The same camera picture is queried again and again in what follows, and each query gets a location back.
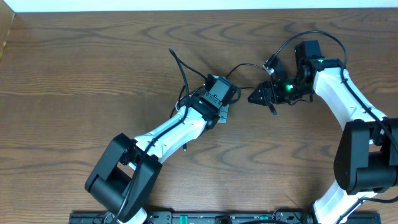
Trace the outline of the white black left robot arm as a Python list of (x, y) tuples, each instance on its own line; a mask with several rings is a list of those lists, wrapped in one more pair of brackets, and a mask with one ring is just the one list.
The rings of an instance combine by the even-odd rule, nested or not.
[(85, 182), (85, 190), (113, 214), (112, 223), (144, 223), (147, 203), (163, 163), (183, 145), (213, 129), (222, 107), (240, 94), (223, 77), (210, 75), (205, 87), (154, 130), (111, 140)]

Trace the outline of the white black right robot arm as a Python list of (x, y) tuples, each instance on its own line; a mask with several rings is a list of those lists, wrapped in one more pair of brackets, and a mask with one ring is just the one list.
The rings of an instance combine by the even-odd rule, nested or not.
[(376, 202), (397, 185), (397, 119), (375, 108), (352, 82), (338, 58), (325, 58), (316, 40), (295, 46), (297, 74), (289, 78), (278, 60), (264, 63), (271, 79), (248, 96), (266, 106), (296, 104), (318, 95), (329, 106), (343, 133), (333, 163), (335, 181), (313, 202), (304, 223), (346, 223), (363, 202)]

